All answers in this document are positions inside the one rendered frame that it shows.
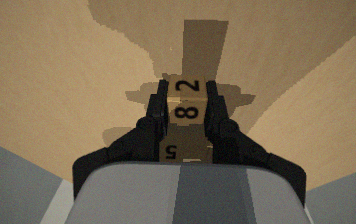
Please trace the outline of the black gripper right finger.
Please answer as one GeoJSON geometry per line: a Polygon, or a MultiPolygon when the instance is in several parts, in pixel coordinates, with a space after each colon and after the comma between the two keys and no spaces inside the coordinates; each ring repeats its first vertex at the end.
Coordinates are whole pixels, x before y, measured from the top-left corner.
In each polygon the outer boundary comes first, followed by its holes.
{"type": "Polygon", "coordinates": [[[204,130],[205,137],[213,144],[212,164],[256,166],[274,171],[288,180],[305,210],[305,171],[293,162],[268,153],[239,130],[238,123],[229,119],[224,96],[218,95],[216,81],[206,82],[206,88],[204,130]]]}

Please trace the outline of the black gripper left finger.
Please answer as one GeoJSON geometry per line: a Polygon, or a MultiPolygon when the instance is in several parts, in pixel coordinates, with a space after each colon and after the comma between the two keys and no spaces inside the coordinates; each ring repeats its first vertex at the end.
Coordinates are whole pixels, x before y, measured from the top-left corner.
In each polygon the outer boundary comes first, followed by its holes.
{"type": "Polygon", "coordinates": [[[95,169],[113,162],[159,162],[159,143],[167,136],[168,81],[159,80],[157,94],[151,94],[146,116],[136,127],[104,147],[78,158],[72,167],[74,201],[83,183],[95,169]],[[133,153],[132,153],[133,152],[133,153]]]}

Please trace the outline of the tan cube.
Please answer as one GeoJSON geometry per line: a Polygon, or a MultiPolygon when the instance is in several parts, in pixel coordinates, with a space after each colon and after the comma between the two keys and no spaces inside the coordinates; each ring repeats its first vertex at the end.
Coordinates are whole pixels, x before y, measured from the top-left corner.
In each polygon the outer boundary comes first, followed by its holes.
{"type": "Polygon", "coordinates": [[[169,76],[166,100],[169,123],[203,124],[208,102],[205,77],[169,76]]]}
{"type": "Polygon", "coordinates": [[[160,144],[159,162],[183,163],[183,146],[160,144]]]}

